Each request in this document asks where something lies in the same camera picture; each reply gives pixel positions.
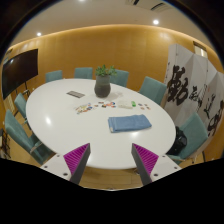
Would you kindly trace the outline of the gripper magenta ridged left finger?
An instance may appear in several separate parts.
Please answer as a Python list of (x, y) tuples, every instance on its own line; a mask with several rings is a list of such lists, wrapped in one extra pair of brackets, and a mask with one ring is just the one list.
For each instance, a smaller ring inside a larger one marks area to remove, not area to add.
[(87, 143), (65, 155), (54, 155), (41, 168), (74, 184), (79, 184), (89, 156), (90, 144)]

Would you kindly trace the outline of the gripper magenta ridged right finger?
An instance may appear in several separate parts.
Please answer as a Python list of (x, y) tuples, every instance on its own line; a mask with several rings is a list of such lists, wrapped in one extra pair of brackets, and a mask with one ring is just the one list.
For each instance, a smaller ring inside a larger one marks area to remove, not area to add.
[(180, 167), (167, 155), (158, 156), (135, 143), (132, 144), (131, 153), (143, 185), (155, 182), (180, 170)]

